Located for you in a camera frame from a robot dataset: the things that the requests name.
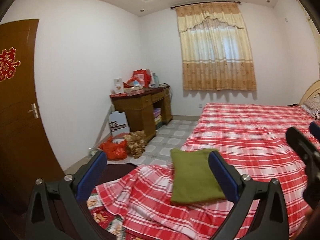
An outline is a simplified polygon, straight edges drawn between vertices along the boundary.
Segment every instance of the door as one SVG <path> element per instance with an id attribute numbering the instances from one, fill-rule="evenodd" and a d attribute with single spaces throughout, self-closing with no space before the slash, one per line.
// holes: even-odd
<path id="1" fill-rule="evenodd" d="M 27 210 L 38 178 L 63 178 L 42 126 L 33 59 L 38 19 L 0 25 L 0 194 L 12 210 Z"/>

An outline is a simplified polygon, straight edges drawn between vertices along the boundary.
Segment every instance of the door handle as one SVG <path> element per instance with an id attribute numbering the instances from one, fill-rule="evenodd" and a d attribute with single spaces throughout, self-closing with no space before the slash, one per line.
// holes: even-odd
<path id="1" fill-rule="evenodd" d="M 31 104 L 31 110 L 29 110 L 28 113 L 31 113 L 31 112 L 33 112 L 33 116 L 35 117 L 35 119 L 39 118 L 37 106 L 35 103 Z"/>

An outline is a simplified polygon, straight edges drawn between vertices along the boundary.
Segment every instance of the red chinese character decoration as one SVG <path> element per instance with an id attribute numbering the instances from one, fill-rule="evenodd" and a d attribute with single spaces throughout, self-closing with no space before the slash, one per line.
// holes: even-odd
<path id="1" fill-rule="evenodd" d="M 20 66 L 20 61 L 16 60 L 16 49 L 11 47 L 9 51 L 2 50 L 0 54 L 0 82 L 5 79 L 13 78 L 16 67 Z"/>

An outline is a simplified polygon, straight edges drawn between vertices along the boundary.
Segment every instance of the purple box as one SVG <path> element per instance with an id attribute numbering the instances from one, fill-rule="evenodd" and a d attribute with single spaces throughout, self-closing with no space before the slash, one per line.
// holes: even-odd
<path id="1" fill-rule="evenodd" d="M 161 108 L 154 108 L 153 109 L 153 116 L 156 118 L 161 115 Z"/>

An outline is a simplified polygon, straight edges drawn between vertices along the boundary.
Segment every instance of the metal screw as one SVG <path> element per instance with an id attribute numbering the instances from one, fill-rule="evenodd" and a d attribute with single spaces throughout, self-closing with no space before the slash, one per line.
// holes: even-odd
<path id="1" fill-rule="evenodd" d="M 243 175 L 242 175 L 242 179 L 243 179 L 244 181 L 249 181 L 249 180 L 251 179 L 251 177 L 250 177 L 250 175 L 248 175 L 248 174 L 243 174 Z"/>
<path id="2" fill-rule="evenodd" d="M 37 179 L 37 180 L 36 180 L 36 184 L 37 184 L 37 185 L 42 184 L 42 182 L 43 182 L 43 179 Z"/>
<path id="3" fill-rule="evenodd" d="M 279 184 L 279 180 L 278 179 L 272 179 L 272 183 L 275 184 L 275 185 L 278 185 Z"/>
<path id="4" fill-rule="evenodd" d="M 64 180 L 65 181 L 70 181 L 70 180 L 72 180 L 72 175 L 71 174 L 68 174 L 68 175 L 66 175 L 66 176 L 64 176 Z"/>

